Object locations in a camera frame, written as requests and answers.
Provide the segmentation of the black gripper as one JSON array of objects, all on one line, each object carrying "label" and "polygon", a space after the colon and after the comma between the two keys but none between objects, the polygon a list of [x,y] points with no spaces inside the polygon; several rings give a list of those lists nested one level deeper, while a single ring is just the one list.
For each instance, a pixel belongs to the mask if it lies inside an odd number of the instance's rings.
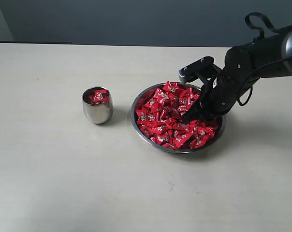
[{"label": "black gripper", "polygon": [[227,114],[245,92],[247,76],[228,74],[223,70],[212,80],[210,86],[201,89],[201,95],[194,105],[182,115],[183,122],[189,123],[202,118],[214,118]]}]

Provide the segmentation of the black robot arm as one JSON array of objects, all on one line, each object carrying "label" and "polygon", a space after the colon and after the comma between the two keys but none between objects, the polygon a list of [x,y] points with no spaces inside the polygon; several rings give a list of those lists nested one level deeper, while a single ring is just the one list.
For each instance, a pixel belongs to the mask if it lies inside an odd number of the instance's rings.
[{"label": "black robot arm", "polygon": [[267,16],[252,12],[245,17],[250,29],[259,31],[252,42],[234,46],[225,55],[224,68],[214,58],[203,57],[179,70],[181,83],[200,79],[199,99],[182,116],[184,121],[216,118],[227,114],[260,78],[292,76],[292,25],[277,29]]}]

